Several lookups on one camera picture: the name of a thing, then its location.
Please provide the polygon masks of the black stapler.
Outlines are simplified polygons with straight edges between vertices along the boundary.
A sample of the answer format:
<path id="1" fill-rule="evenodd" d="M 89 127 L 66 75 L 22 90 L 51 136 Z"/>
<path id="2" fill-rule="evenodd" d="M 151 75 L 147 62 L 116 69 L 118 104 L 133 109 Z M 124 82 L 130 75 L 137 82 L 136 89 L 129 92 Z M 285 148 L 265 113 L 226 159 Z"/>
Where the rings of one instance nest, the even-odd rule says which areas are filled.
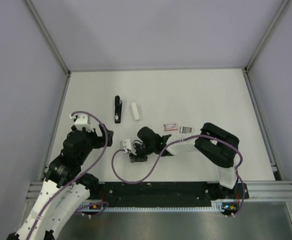
<path id="1" fill-rule="evenodd" d="M 121 115 L 122 115 L 122 100 L 120 96 L 116 95 L 114 99 L 114 106 L 115 106 L 115 112 L 114 112 L 114 122 L 116 124 L 121 123 Z"/>

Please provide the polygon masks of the white stapler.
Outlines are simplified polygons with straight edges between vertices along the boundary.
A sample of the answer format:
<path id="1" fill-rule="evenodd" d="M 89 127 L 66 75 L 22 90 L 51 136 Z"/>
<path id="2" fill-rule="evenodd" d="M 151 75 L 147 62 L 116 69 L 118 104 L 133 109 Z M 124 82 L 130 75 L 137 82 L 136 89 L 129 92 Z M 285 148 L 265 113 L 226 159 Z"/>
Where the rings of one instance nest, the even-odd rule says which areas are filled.
<path id="1" fill-rule="evenodd" d="M 137 103 L 133 102 L 131 104 L 131 111 L 132 111 L 132 116 L 133 116 L 134 120 L 136 122 L 140 121 L 140 113 L 139 113 L 139 110 L 138 110 Z"/>

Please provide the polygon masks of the staple box tray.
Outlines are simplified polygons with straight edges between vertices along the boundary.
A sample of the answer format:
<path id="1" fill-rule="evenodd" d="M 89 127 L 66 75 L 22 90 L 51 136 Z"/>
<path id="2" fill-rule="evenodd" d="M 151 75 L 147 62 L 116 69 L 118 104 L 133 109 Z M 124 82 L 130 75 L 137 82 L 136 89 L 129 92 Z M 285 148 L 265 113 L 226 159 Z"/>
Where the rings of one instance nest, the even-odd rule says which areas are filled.
<path id="1" fill-rule="evenodd" d="M 191 134 L 194 131 L 193 127 L 186 127 L 186 126 L 181 126 L 180 127 L 180 133 L 181 134 Z"/>

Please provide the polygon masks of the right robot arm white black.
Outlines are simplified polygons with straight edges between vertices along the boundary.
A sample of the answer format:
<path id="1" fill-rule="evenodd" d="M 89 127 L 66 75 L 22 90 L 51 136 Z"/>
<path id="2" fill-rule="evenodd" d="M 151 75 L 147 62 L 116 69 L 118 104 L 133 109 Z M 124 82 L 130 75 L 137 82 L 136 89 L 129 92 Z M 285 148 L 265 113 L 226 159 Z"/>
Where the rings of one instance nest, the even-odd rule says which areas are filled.
<path id="1" fill-rule="evenodd" d="M 239 139 L 224 129 L 207 122 L 200 133 L 184 135 L 159 135 L 145 126 L 137 133 L 139 140 L 130 144 L 126 150 L 132 163 L 145 162 L 151 154 L 161 157 L 172 157 L 183 153 L 200 152 L 219 171 L 219 192 L 225 198 L 232 197 L 238 190 L 237 168 L 235 157 L 243 157 L 239 152 Z"/>

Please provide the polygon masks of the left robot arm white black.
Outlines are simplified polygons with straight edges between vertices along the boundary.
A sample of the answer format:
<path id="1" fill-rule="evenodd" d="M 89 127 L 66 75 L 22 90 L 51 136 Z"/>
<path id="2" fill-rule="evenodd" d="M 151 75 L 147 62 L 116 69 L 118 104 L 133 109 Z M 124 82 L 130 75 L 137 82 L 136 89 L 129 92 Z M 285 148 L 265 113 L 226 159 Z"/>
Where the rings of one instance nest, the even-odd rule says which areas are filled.
<path id="1" fill-rule="evenodd" d="M 39 196 L 23 225 L 9 240 L 55 240 L 80 204 L 99 194 L 98 179 L 90 173 L 81 178 L 81 166 L 93 149 L 112 145 L 114 132 L 99 125 L 102 135 L 87 123 L 73 125 L 60 154 L 49 164 Z"/>

